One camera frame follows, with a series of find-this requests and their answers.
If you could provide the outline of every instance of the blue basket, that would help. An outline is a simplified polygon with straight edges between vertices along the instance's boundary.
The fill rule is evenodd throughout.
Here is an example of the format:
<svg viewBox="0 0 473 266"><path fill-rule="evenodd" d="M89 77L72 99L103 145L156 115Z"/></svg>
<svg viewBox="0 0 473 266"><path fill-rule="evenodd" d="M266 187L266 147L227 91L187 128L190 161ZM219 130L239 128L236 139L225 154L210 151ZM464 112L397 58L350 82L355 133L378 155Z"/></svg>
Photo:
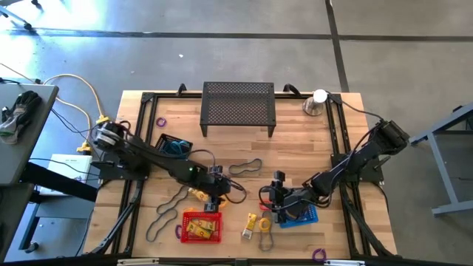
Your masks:
<svg viewBox="0 0 473 266"><path fill-rule="evenodd" d="M294 226L307 225L310 223L318 222L319 218L317 217L316 207L314 205L309 205L307 211L302 214L298 219L291 220L289 217L286 219L285 223L280 223L281 228L291 228Z"/></svg>

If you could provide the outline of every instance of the wooden tabletop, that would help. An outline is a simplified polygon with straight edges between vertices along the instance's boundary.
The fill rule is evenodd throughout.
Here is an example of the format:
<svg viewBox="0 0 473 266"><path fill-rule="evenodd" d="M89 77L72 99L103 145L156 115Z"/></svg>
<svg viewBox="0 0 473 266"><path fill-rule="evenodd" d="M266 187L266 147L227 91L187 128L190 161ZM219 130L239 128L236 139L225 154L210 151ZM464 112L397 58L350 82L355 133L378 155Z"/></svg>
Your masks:
<svg viewBox="0 0 473 266"><path fill-rule="evenodd" d="M135 130L142 91L124 91L118 110L118 120L128 120ZM363 109L358 93L344 93L342 98L350 105ZM276 100L277 126L273 137L268 138L267 127L251 126L209 126L208 136L203 137L199 127L200 99L159 99L157 116L164 117L168 123L164 128L154 127L153 145L162 133L191 141L193 149L208 149L215 153L217 165L228 166L248 162L254 158L263 160L262 169L256 173L232 177L248 191L242 204L229 204L221 209L223 235L220 244L182 244L174 235L174 228L181 224L184 208L194 207L203 210L203 202L189 194L177 207L178 218L170 222L158 235L155 242L147 242L146 229L157 218L156 207L177 193L180 185L169 177L167 172L153 168L150 179L146 181L138 217L133 257L181 257L181 258L271 258L271 259L309 259L317 248L325 248L328 258L348 258L347 234L341 211L340 193L333 193L333 201L327 209L317 209L319 222L282 229L273 224L274 248L270 252L258 249L259 229L248 241L241 237L246 226L248 213L258 214L258 190L270 185L273 172L286 173L285 186L300 186L303 181L318 171L331 168L330 155L333 153L328 131L326 112L318 117L307 116L301 109L303 100ZM143 128L147 128L145 115ZM367 121L363 114L344 107L351 146L367 132ZM339 122L336 116L336 128ZM192 154L190 157L204 165L211 165L208 154ZM105 237L114 225L124 181L111 181L98 193L95 209L90 222L84 252L91 251ZM396 253L389 215L382 193L373 184L360 184L361 201L367 224L384 246ZM233 190L230 197L241 197ZM163 222L159 222L154 232ZM124 226L122 244L125 245L129 222ZM354 226L358 250L361 250L360 233Z"/></svg>

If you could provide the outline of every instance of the concrete floor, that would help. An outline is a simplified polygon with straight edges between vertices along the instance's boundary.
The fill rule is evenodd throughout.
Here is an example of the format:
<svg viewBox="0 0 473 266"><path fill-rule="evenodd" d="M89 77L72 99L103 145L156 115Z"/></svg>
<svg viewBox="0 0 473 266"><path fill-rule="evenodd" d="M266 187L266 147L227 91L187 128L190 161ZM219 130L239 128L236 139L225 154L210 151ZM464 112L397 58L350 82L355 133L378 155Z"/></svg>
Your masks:
<svg viewBox="0 0 473 266"><path fill-rule="evenodd" d="M330 34L323 0L42 0L9 10L34 27L129 32ZM338 32L345 35L473 35L473 2L462 0L332 0ZM0 28L12 24L0 18ZM330 40L193 38L32 37L0 34L3 63L42 80L60 73L85 77L114 116L124 89L177 89L203 81L292 83L302 91L340 92ZM473 99L471 42L342 41L351 92L366 110L395 120L414 135ZM0 76L14 78L6 69ZM98 116L89 90L71 79L57 81L60 96ZM85 129L82 114L59 103L58 112ZM375 120L368 118L370 125ZM61 143L51 143L59 136ZM74 153L81 137L50 117L33 152ZM385 190L400 255L412 259L470 264L473 211L434 218L430 208L448 203L430 147L407 148L384 165ZM458 184L471 191L473 183ZM10 249L7 260L73 256L85 219L43 219L34 240L41 249ZM18 230L16 241L21 237Z"/></svg>

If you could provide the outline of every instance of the red basket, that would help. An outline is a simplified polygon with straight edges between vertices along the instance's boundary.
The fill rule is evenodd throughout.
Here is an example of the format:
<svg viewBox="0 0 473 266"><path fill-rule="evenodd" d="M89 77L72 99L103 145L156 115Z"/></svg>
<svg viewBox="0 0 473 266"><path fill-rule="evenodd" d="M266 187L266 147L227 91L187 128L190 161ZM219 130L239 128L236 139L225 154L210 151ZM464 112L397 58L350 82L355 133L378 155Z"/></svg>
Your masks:
<svg viewBox="0 0 473 266"><path fill-rule="evenodd" d="M192 219L203 219L209 222L215 222L215 231L212 232L210 239L203 239L199 236L189 233L186 228ZM222 214L205 213L205 212L185 212L183 214L183 232L180 238L181 243L200 243L212 244L222 241Z"/></svg>

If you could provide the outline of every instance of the black basket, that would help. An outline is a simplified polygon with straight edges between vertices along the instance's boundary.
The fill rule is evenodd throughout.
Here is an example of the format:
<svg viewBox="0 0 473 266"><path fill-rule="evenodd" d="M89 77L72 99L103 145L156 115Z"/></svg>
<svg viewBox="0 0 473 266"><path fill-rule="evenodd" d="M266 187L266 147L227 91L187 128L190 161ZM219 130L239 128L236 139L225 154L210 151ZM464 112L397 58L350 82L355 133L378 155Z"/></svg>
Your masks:
<svg viewBox="0 0 473 266"><path fill-rule="evenodd" d="M173 142L178 142L178 147L180 147L182 153L178 149L174 149L176 146L171 147ZM164 154L176 155L177 157L182 155L182 158L185 159L189 156L189 152L192 150L192 145L192 142L162 133L160 139L156 142L155 148Z"/></svg>

